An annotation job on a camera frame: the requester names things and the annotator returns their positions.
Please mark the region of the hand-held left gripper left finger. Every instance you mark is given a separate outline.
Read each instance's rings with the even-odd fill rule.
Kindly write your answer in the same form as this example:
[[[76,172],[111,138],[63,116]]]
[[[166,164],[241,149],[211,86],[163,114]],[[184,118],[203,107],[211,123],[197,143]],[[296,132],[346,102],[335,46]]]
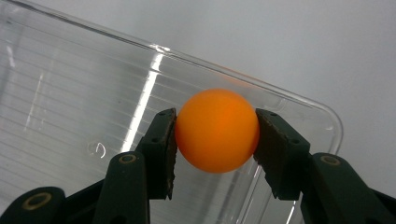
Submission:
[[[177,157],[176,120],[174,108],[157,113],[136,148],[145,158],[151,200],[172,199]]]

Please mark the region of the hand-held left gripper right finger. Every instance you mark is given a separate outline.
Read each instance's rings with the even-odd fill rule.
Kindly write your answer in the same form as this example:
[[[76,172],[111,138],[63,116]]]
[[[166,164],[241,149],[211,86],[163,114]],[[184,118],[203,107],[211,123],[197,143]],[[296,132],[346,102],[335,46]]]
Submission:
[[[310,143],[275,112],[256,109],[260,126],[254,160],[265,172],[275,198],[297,201],[302,191]]]

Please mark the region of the orange ball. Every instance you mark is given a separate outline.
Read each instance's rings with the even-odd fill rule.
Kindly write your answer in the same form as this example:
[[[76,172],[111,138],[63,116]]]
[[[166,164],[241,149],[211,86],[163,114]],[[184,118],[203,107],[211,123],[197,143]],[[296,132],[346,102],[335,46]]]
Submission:
[[[209,173],[242,166],[256,149],[259,136],[253,107],[233,91],[201,91],[182,106],[177,117],[179,150],[191,165]]]

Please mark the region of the clear plastic tray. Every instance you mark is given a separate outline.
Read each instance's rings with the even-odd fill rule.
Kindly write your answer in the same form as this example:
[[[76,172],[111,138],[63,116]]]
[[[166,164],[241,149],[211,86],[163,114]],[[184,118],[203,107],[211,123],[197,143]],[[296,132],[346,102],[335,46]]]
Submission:
[[[224,67],[26,0],[0,0],[0,215],[23,193],[101,180],[154,116],[222,88],[273,111],[313,152],[336,153],[327,106]]]

